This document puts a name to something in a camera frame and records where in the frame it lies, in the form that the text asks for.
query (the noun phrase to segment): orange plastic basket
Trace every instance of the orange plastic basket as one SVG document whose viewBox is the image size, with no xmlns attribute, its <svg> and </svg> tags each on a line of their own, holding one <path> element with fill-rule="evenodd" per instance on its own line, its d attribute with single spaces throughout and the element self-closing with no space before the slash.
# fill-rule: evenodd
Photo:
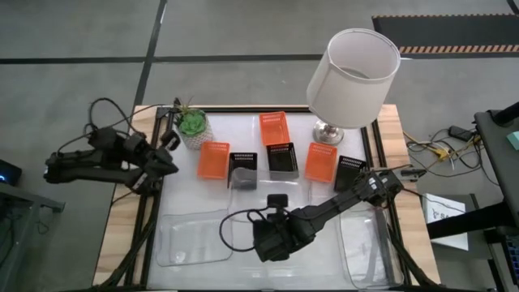
<svg viewBox="0 0 519 292">
<path fill-rule="evenodd" d="M 198 163 L 198 176 L 201 178 L 227 178 L 229 149 L 229 143 L 204 142 Z"/>
<path fill-rule="evenodd" d="M 259 127 L 261 140 L 265 146 L 290 142 L 285 112 L 260 114 Z"/>
<path fill-rule="evenodd" d="M 337 148 L 325 144 L 310 143 L 305 167 L 305 177 L 318 182 L 333 180 Z"/>
</svg>

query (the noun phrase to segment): silver lamp base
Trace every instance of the silver lamp base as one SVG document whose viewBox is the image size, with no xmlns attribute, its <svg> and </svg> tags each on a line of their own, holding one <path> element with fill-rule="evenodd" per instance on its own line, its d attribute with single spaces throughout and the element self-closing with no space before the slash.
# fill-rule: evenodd
<svg viewBox="0 0 519 292">
<path fill-rule="evenodd" d="M 328 125 L 321 120 L 314 126 L 315 142 L 337 145 L 344 138 L 344 131 L 341 128 Z"/>
</svg>

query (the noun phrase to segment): gray floor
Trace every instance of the gray floor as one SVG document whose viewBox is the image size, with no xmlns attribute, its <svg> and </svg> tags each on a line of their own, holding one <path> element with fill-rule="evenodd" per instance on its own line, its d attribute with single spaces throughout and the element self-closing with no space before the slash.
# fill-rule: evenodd
<svg viewBox="0 0 519 292">
<path fill-rule="evenodd" d="M 0 58 L 144 56 L 158 3 L 0 0 Z M 317 54 L 339 30 L 371 28 L 372 15 L 509 12 L 505 0 L 169 0 L 156 55 Z M 143 104 L 176 96 L 195 96 L 194 103 L 205 105 L 304 104 L 316 64 L 155 64 Z M 141 70 L 141 64 L 0 65 L 0 158 L 24 169 L 21 187 L 67 202 L 62 215 L 45 216 L 48 234 L 35 232 L 19 290 L 91 284 L 114 186 L 46 184 L 44 161 L 81 132 L 94 99 L 110 97 L 131 111 Z M 406 60 L 386 102 L 398 105 L 406 131 L 425 140 L 453 124 L 471 128 L 475 112 L 517 101 L 517 76 L 517 58 Z M 117 116 L 108 105 L 97 110 L 100 124 Z M 417 158 L 433 160 L 427 154 Z M 435 170 L 449 174 L 449 168 Z M 457 165 L 455 172 L 463 170 Z M 428 174 L 418 188 L 474 193 L 482 206 L 502 198 L 481 172 L 458 178 Z M 444 284 L 474 290 L 493 286 L 483 258 L 457 254 L 435 247 Z"/>
</svg>

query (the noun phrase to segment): white lampshade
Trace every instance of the white lampshade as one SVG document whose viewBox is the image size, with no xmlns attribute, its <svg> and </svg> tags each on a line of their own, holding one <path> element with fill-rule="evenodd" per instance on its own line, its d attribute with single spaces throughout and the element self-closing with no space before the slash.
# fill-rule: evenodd
<svg viewBox="0 0 519 292">
<path fill-rule="evenodd" d="M 364 127 L 377 118 L 399 66 L 387 37 L 361 28 L 339 32 L 308 84 L 310 110 L 334 127 Z"/>
</svg>

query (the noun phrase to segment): floor mat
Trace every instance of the floor mat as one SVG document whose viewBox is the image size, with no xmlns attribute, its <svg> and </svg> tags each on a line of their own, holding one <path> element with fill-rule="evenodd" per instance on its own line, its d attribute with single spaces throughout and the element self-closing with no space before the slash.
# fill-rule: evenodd
<svg viewBox="0 0 519 292">
<path fill-rule="evenodd" d="M 405 58 L 519 57 L 518 15 L 376 15 L 372 20 Z"/>
</svg>

